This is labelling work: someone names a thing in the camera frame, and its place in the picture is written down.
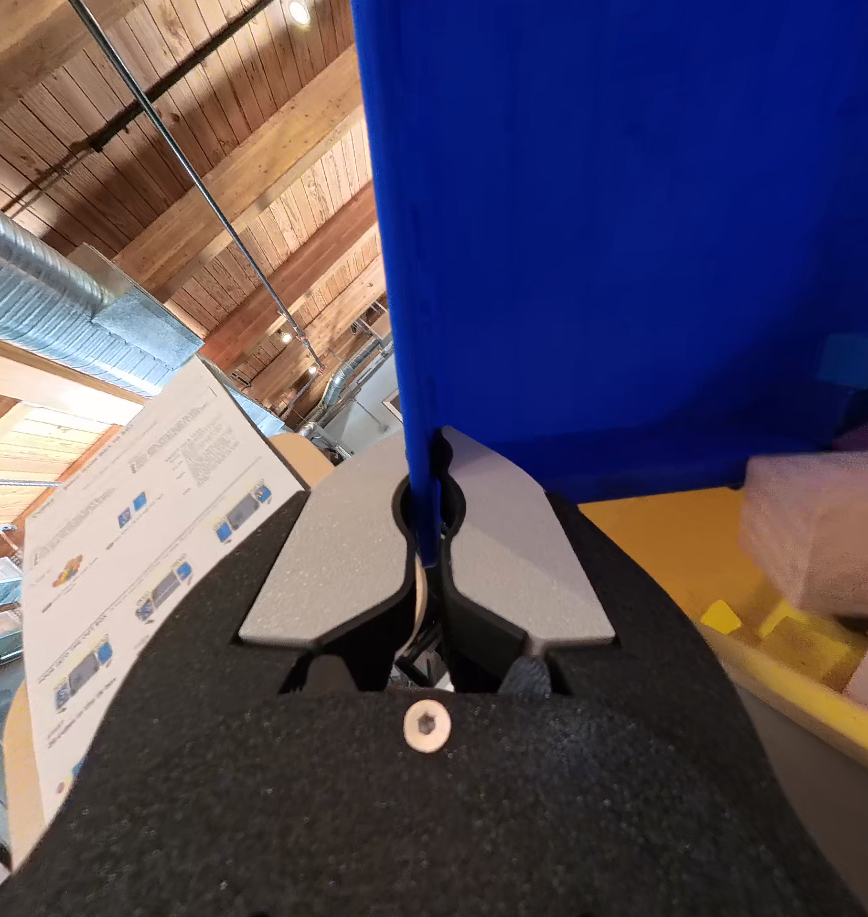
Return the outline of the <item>silver ventilation duct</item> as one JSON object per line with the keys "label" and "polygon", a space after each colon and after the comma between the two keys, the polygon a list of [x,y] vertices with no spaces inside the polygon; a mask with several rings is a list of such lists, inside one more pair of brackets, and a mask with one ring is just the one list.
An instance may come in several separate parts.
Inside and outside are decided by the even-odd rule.
{"label": "silver ventilation duct", "polygon": [[153,397],[203,340],[109,258],[61,256],[0,211],[0,340]]}

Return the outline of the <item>printed instruction sheet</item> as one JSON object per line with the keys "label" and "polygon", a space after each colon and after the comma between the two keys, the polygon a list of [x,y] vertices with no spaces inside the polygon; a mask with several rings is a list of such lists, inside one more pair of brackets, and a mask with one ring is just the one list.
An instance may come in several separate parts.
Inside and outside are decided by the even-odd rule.
{"label": "printed instruction sheet", "polygon": [[308,484],[190,358],[26,524],[22,625],[45,823],[143,647]]}

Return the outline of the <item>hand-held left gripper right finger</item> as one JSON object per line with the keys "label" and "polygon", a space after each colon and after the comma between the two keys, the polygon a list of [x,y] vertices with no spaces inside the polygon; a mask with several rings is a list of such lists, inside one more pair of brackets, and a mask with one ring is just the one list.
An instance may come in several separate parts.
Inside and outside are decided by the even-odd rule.
{"label": "hand-held left gripper right finger", "polygon": [[520,659],[614,648],[616,634],[551,498],[528,472],[438,431],[442,644],[457,693],[496,692]]}

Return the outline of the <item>yellow plastic bin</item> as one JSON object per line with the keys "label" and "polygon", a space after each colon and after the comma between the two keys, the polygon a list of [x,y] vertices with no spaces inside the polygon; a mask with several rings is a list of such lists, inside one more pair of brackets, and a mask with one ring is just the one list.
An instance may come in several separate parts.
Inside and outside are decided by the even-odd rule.
{"label": "yellow plastic bin", "polygon": [[738,687],[868,769],[868,708],[846,692],[868,621],[784,599],[740,548],[741,503],[719,488],[579,509],[669,593]]}

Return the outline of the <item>blue plastic bin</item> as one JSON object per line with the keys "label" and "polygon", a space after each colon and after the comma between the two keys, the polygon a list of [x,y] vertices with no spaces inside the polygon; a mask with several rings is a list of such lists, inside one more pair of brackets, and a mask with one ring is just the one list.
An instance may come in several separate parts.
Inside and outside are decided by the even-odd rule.
{"label": "blue plastic bin", "polygon": [[868,419],[868,2],[353,2],[431,564],[453,427],[572,502]]}

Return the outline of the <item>pile of wooden coloured cubes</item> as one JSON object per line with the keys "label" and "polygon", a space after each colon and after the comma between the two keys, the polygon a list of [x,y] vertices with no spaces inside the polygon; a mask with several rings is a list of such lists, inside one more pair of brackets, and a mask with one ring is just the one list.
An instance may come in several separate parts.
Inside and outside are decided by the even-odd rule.
{"label": "pile of wooden coloured cubes", "polygon": [[759,405],[799,444],[750,458],[742,488],[740,545],[777,602],[702,622],[868,710],[868,333],[830,335],[818,363]]}

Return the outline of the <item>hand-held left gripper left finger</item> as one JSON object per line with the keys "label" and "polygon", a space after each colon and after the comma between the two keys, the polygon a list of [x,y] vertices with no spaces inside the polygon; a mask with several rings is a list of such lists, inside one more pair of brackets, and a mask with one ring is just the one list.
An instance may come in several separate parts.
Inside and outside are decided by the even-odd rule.
{"label": "hand-held left gripper left finger", "polygon": [[416,625],[416,547],[403,503],[405,437],[343,461],[311,490],[244,619],[241,642],[342,660],[382,692]]}

